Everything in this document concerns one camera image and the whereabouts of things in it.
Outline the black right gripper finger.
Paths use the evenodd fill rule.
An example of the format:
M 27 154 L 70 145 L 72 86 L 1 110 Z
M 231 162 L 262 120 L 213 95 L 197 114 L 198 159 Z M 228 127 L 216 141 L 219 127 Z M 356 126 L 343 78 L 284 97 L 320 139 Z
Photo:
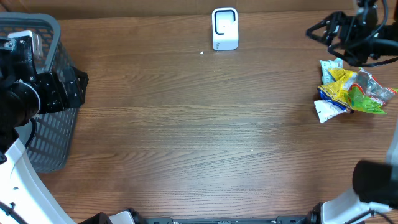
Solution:
M 357 56 L 351 52 L 351 49 L 357 47 L 357 43 L 352 43 L 349 45 L 341 45 L 341 42 L 337 44 L 331 44 L 327 47 L 327 52 L 334 55 L 335 57 L 338 57 L 342 59 L 343 61 L 347 62 L 351 66 L 357 66 L 358 65 L 358 58 Z M 344 52 L 341 54 L 337 52 L 335 49 L 340 48 L 343 49 Z
M 323 45 L 330 46 L 345 21 L 345 13 L 337 11 L 306 30 L 306 36 Z

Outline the teal tissue packet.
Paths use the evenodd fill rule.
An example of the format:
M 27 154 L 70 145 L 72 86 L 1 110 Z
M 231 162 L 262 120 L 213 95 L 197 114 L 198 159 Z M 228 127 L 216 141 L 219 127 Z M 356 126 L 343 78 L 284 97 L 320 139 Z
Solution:
M 335 60 L 319 60 L 322 71 L 322 83 L 329 84 L 336 81 L 336 79 L 331 75 L 329 69 L 343 68 L 343 61 L 340 58 Z

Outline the yellow snack packet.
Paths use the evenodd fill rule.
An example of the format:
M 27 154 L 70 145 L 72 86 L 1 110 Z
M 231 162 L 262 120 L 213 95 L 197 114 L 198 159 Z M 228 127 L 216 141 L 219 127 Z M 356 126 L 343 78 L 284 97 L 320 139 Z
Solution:
M 335 81 L 318 87 L 320 97 L 345 110 L 348 106 L 345 95 L 348 94 L 358 73 L 342 68 L 331 68 L 328 71 Z

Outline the green snack packet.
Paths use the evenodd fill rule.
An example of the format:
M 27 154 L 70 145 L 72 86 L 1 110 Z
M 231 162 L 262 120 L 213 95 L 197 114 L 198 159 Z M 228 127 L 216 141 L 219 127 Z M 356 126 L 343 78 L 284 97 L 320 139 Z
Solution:
M 352 110 L 386 114 L 382 107 L 396 94 L 396 88 L 383 87 L 371 73 L 361 68 L 345 94 L 345 100 Z

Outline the white tube gold cap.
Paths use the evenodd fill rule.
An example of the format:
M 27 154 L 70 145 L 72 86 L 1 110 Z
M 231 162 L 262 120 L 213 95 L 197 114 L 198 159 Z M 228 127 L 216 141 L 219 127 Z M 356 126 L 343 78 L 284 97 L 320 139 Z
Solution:
M 340 114 L 351 112 L 346 106 L 328 100 L 314 101 L 314 106 L 320 123 L 325 123 Z

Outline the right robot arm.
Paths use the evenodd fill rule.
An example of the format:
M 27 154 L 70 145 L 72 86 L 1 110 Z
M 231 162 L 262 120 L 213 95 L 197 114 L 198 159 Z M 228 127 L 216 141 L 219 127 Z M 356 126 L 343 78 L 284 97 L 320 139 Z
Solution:
M 357 0 L 357 11 L 348 16 L 336 11 L 310 27 L 306 35 L 327 47 L 336 60 L 322 61 L 320 99 L 314 102 L 321 123 L 343 113 L 360 111 L 384 114 L 383 106 L 397 89 L 382 86 L 368 67 L 397 61 L 397 22 L 387 24 L 388 6 L 378 21 L 376 0 Z M 383 163 L 359 161 L 352 186 L 337 198 L 321 202 L 301 223 L 364 223 L 374 215 L 392 220 L 386 213 L 397 209 L 397 136 Z

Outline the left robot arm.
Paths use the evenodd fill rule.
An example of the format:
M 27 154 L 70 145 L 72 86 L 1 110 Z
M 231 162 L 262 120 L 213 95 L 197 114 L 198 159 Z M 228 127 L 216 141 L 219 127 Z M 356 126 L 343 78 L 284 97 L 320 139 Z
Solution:
M 79 108 L 88 75 L 75 67 L 37 73 L 41 39 L 30 31 L 1 37 L 1 223 L 73 223 L 27 155 L 40 114 Z

